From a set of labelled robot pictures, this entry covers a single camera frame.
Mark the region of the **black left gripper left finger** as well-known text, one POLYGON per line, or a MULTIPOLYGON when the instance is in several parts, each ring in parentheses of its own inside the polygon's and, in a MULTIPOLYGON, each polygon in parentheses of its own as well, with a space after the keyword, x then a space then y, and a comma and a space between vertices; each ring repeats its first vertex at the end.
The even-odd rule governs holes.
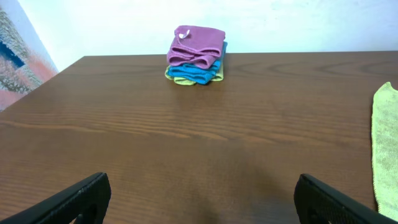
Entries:
POLYGON ((95 173, 1 224, 102 224, 111 199, 106 173, 95 173))

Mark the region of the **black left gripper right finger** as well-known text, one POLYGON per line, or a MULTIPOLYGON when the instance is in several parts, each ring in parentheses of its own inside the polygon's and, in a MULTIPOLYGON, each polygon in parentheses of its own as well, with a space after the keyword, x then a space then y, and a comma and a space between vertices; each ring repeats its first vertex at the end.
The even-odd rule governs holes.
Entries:
POLYGON ((294 190, 301 224, 397 224, 309 174, 301 174, 294 190))

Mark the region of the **light green cloth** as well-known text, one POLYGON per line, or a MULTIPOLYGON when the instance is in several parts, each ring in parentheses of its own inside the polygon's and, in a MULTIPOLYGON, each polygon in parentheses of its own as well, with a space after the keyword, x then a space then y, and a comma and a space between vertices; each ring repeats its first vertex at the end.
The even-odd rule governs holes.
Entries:
POLYGON ((397 220, 397 90, 387 82, 373 97, 373 188, 378 212, 397 220))

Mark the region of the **folded purple cloth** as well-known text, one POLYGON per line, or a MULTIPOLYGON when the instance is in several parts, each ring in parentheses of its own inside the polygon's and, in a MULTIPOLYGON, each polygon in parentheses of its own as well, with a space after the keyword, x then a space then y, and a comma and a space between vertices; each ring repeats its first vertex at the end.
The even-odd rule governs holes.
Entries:
POLYGON ((178 26, 167 53, 171 66, 185 63, 208 69, 222 56, 225 31, 210 27, 178 26))

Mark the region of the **patterned carpet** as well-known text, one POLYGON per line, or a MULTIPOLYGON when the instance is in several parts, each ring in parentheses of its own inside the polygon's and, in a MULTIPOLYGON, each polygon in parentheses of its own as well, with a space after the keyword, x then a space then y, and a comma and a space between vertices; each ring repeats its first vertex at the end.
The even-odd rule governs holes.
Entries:
POLYGON ((1 3, 1 110, 58 73, 24 11, 1 3))

